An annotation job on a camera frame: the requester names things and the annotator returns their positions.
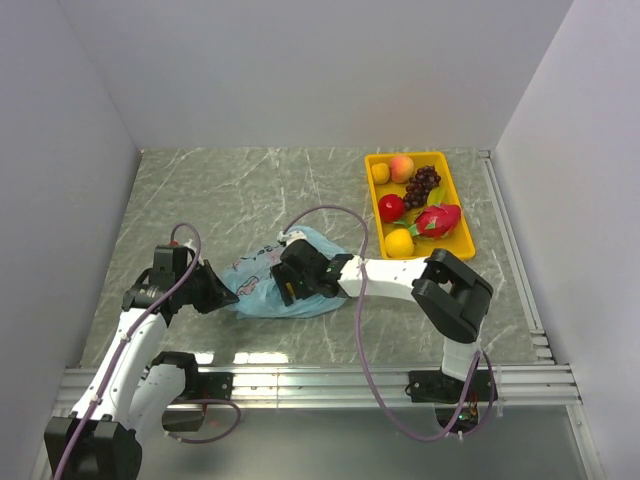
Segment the red apple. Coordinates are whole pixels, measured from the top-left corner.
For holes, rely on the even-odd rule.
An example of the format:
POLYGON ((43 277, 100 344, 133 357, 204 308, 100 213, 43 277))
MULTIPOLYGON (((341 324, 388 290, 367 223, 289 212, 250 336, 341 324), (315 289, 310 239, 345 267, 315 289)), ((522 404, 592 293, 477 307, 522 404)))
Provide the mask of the red apple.
POLYGON ((378 201, 380 219, 386 223, 394 223, 405 215, 405 203, 403 198, 395 194, 387 194, 378 201))

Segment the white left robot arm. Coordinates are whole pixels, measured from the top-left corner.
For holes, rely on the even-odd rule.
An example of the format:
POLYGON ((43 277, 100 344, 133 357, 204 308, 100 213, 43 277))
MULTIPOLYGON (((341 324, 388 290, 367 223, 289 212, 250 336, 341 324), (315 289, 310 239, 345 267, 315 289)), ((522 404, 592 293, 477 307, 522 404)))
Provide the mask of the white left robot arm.
POLYGON ((229 393, 209 391, 193 354, 155 351, 182 307, 209 313, 238 299, 199 254, 177 242, 158 246, 152 267, 125 293, 116 335, 91 383, 45 429, 54 478, 134 479, 143 444, 171 404, 229 405, 229 393))

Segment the yellow fruit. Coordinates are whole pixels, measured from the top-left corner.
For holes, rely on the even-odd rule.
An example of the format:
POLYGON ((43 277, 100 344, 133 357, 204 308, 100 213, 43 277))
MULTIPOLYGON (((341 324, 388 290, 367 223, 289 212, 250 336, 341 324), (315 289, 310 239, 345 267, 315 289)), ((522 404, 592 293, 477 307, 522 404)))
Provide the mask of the yellow fruit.
POLYGON ((409 230, 398 228, 385 236, 384 248, 390 258, 405 258, 414 255, 415 245, 409 230))

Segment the pink peach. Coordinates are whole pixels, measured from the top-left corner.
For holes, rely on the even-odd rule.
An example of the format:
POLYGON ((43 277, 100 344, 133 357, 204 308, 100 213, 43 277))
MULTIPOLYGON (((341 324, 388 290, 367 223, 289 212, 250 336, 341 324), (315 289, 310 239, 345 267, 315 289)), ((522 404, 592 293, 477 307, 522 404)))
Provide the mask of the pink peach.
POLYGON ((414 173, 414 161, 407 155, 396 155, 390 160, 389 169, 394 183, 405 183, 414 173))

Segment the light blue plastic bag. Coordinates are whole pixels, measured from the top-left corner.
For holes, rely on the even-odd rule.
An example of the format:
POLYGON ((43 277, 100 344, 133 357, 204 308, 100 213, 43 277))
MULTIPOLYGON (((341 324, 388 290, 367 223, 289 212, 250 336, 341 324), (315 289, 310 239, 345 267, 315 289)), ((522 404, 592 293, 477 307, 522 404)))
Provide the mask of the light blue plastic bag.
POLYGON ((239 297, 228 307, 241 318, 311 318, 340 308, 344 297, 314 295, 286 306, 280 297, 270 269, 280 262, 285 246, 276 241, 252 251, 224 269, 220 280, 239 297))

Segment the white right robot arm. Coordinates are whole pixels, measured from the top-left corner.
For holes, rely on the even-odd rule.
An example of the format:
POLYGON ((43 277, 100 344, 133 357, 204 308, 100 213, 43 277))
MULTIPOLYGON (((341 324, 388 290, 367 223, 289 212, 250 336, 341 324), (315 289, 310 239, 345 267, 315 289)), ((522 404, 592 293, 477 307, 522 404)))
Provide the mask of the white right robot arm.
POLYGON ((283 250, 271 274, 284 305, 313 296, 360 295, 416 303, 444 337, 443 359, 432 380, 419 380, 417 401, 452 404, 476 384, 470 370, 480 351, 480 333, 493 296, 492 286, 453 253, 436 249, 427 258, 366 260, 358 255, 329 258, 306 240, 283 250))

